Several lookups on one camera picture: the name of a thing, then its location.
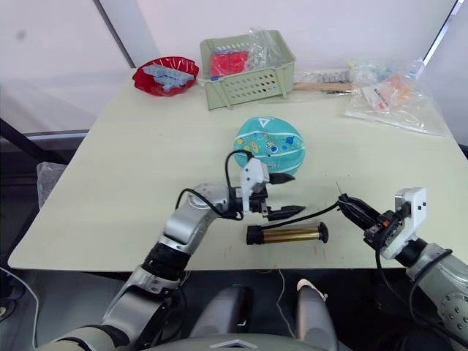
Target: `red toy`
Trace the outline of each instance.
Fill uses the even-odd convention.
[[[143,67],[150,66],[152,64],[159,64],[167,68],[177,69],[179,71],[189,73],[194,76],[193,80],[185,86],[176,86],[169,91],[163,90],[163,85],[154,81],[152,75],[147,75],[143,71]],[[194,61],[189,60],[184,57],[171,56],[171,57],[161,57],[156,60],[146,62],[143,66],[139,67],[136,73],[133,75],[133,80],[135,81],[135,88],[146,91],[151,95],[157,95],[160,97],[171,97],[172,95],[183,93],[185,90],[193,86],[197,79],[198,67]]]
[[[248,51],[212,53],[210,60],[211,80],[243,72],[248,58]]]

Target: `white wall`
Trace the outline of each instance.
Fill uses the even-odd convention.
[[[435,100],[455,139],[468,146],[468,4],[463,4],[427,65]]]
[[[90,128],[128,74],[91,0],[0,0],[0,116],[21,132]]]
[[[280,30],[301,69],[344,67],[353,58],[424,57],[453,0],[138,0],[138,4],[163,56],[182,55],[200,63],[202,40],[246,34],[249,27],[261,26]]]

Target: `plastic basket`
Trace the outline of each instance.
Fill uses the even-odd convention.
[[[282,95],[286,99],[287,93],[293,89],[295,57],[279,31],[269,32],[278,45],[281,54],[287,58],[287,63],[280,67],[259,69],[239,73],[238,75],[227,75],[216,81],[207,81],[205,83],[205,92],[209,110],[224,106],[232,109],[233,105],[242,102],[276,95]],[[200,43],[203,77],[210,78],[211,54],[214,51],[233,49],[248,50],[249,35],[203,40]]]

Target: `metal cylinder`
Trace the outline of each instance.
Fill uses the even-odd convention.
[[[287,241],[302,240],[321,240],[324,243],[328,241],[328,229],[325,223],[320,223],[317,227],[310,228],[292,228],[292,229],[267,229],[247,232],[247,243],[252,244],[271,244],[283,243]]]

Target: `plastic bag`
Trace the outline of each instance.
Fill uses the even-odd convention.
[[[287,63],[287,59],[281,54],[281,50],[264,29],[249,29],[249,57],[247,69],[250,71],[269,67],[280,67]]]
[[[340,90],[330,90],[330,86],[326,86],[326,90],[321,90],[322,83],[337,83]],[[314,88],[307,88],[308,84],[312,84]],[[306,71],[294,72],[294,90],[290,92],[287,99],[283,97],[270,97],[260,100],[261,104],[287,104],[291,102],[308,102],[323,99],[324,97],[341,97],[351,94],[350,84],[350,69],[313,69]]]
[[[346,116],[432,135],[448,129],[424,84],[421,60],[350,62],[353,84]]]
[[[39,199],[39,208],[44,205],[65,168],[67,168],[66,165],[51,162],[41,162],[37,165],[37,196]]]

